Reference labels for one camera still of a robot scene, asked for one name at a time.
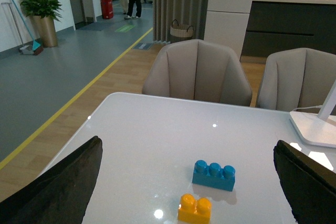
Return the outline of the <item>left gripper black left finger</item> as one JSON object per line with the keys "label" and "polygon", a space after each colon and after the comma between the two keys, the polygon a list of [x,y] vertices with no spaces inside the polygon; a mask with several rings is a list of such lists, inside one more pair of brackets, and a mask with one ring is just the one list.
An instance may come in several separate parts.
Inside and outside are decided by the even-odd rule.
{"label": "left gripper black left finger", "polygon": [[102,140],[82,144],[1,202],[1,223],[82,223],[96,185]]}

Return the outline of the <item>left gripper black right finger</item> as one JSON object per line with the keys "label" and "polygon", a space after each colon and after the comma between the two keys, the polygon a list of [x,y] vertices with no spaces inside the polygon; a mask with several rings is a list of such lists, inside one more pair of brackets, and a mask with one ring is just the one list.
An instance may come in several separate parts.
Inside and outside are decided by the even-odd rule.
{"label": "left gripper black right finger", "polygon": [[297,223],[335,223],[335,173],[279,140],[274,166]]}

